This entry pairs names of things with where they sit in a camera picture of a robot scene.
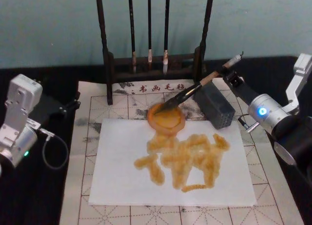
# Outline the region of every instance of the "robotic arm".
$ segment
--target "robotic arm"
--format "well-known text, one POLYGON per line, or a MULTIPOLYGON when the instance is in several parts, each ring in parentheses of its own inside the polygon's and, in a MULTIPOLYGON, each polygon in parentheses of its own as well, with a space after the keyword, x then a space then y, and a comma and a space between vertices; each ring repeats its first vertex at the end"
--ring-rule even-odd
POLYGON ((286 94, 289 104, 282 107, 268 94, 255 93, 233 70, 222 68, 219 73, 233 93, 248 104, 248 114, 256 123, 248 132, 261 125, 274 140, 276 153, 287 164, 294 165, 312 186, 312 118, 300 118, 297 96, 312 71, 312 56, 301 54, 294 65, 294 77, 286 94))
POLYGON ((64 107, 53 98, 42 94, 42 91, 40 83, 22 74, 10 81, 5 102, 6 116, 0 127, 0 176, 17 167, 23 157, 28 155, 28 151, 38 139, 36 131, 47 135, 46 143, 55 136, 54 133, 41 128, 41 124, 49 119, 50 115, 61 111, 65 116, 80 106, 77 102, 78 97, 64 107), (42 114, 41 124, 29 118, 35 108, 35 113, 42 114))

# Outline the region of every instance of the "white paper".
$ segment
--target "white paper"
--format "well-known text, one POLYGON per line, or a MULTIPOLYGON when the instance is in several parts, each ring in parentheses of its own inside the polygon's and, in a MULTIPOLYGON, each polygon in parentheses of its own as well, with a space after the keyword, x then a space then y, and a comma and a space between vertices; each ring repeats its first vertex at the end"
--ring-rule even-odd
MULTIPOLYGON (((180 141, 192 134, 213 134, 230 143, 224 152, 219 177, 212 189, 187 193, 172 186, 170 169, 162 186, 150 180, 148 169, 137 170, 134 161, 147 155, 146 143, 154 136, 147 121, 104 119, 97 150, 97 160, 89 203, 92 205, 199 205, 252 206, 256 203, 247 159, 237 122, 216 130, 209 121, 186 121, 177 135, 180 141)), ((193 167, 187 185, 203 184, 203 173, 193 167)))

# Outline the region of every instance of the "metal bracket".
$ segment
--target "metal bracket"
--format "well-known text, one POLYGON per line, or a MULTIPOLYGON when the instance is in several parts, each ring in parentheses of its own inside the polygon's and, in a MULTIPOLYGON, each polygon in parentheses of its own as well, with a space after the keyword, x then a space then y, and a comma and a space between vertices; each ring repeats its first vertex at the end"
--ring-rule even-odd
POLYGON ((46 134, 46 135, 47 135, 46 141, 49 141, 52 137, 55 136, 54 133, 52 133, 51 131, 48 131, 48 130, 46 130, 46 129, 43 129, 43 128, 40 128, 39 131, 41 131, 43 134, 46 134))
POLYGON ((282 109, 286 113, 297 114, 299 112, 298 96, 312 71, 312 56, 304 53, 300 54, 293 71, 294 77, 286 89, 289 104, 282 109))
POLYGON ((252 132, 253 130, 255 130, 255 129, 257 128, 257 126, 259 126, 259 125, 260 125, 260 123, 255 122, 253 125, 249 126, 249 127, 246 129, 247 133, 251 133, 251 132, 252 132))
POLYGON ((25 128, 27 118, 39 103, 42 86, 20 74, 10 81, 5 120, 0 127, 0 146, 11 148, 25 128))
POLYGON ((34 130, 38 130, 41 127, 40 123, 38 123, 35 120, 32 120, 30 118, 28 118, 26 122, 27 122, 28 126, 34 130))

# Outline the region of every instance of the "cable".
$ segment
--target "cable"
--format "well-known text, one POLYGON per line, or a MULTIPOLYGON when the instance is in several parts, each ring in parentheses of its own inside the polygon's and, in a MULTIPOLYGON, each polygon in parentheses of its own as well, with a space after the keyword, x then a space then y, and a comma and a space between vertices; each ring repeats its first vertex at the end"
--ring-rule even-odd
POLYGON ((64 162, 63 162, 60 166, 52 166, 52 165, 50 165, 50 164, 48 163, 48 161, 47 161, 47 159, 46 159, 46 157, 45 157, 45 149, 46 149, 46 146, 47 146, 48 141, 50 140, 49 138, 47 138, 47 140, 45 141, 45 143, 44 143, 44 145, 43 145, 43 148, 42 148, 42 157, 43 157, 43 162, 46 164, 46 166, 47 166, 48 168, 50 168, 51 170, 60 170, 60 169, 62 169, 62 168, 65 166, 65 164, 66 164, 67 161, 68 161, 68 158, 69 158, 69 151, 68 151, 67 143, 66 143, 62 138, 60 138, 60 137, 57 136, 57 135, 55 135, 54 137, 57 138, 59 141, 61 141, 62 144, 63 144, 64 147, 65 147, 65 150, 66 150, 66 157, 65 157, 64 162))
POLYGON ((247 115, 249 115, 249 114, 243 114, 243 115, 241 115, 241 116, 239 116, 239 118, 237 119, 239 122, 240 122, 240 124, 242 124, 242 126, 247 130, 249 127, 248 127, 248 125, 242 120, 242 118, 244 117, 244 116, 247 116, 247 115))

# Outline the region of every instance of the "bamboo brush handle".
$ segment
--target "bamboo brush handle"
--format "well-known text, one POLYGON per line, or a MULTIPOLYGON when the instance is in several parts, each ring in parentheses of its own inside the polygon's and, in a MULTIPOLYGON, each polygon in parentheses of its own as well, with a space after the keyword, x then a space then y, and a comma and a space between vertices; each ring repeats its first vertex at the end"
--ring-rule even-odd
POLYGON ((218 77, 219 73, 214 71, 210 75, 206 76, 200 81, 200 84, 204 86, 205 84, 209 83, 211 80, 213 80, 215 77, 218 77))

